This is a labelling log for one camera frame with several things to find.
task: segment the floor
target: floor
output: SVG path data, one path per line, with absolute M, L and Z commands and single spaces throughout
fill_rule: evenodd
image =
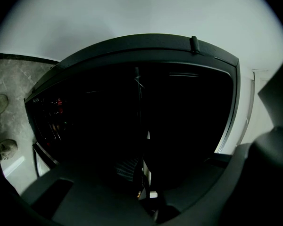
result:
M 31 61 L 0 59 L 0 94 L 7 95 L 9 102 L 5 112 L 0 115 L 0 142 L 13 139 L 18 145 L 14 157 L 2 161 L 1 166 L 7 180 L 19 194 L 37 179 L 32 148 L 35 137 L 28 123 L 24 98 L 52 66 Z

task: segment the gray marble floor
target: gray marble floor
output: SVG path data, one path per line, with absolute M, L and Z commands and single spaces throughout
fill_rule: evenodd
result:
M 7 109 L 0 115 L 0 142 L 4 139 L 13 139 L 18 145 L 15 156 L 2 161 L 1 166 L 6 178 L 19 193 L 37 178 L 32 149 L 35 137 L 28 123 L 24 98 L 52 66 L 30 61 L 0 59 L 0 94 L 7 95 L 9 101 Z

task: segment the black baseboard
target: black baseboard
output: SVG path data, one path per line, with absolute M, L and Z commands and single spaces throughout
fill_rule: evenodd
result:
M 33 61 L 39 62 L 44 64 L 56 65 L 58 61 L 45 59 L 45 58 L 38 58 L 38 57 L 31 57 L 31 56 L 24 56 L 24 55 L 11 55 L 11 54 L 0 54 L 0 59 L 15 59 L 15 60 L 25 60 L 25 61 Z

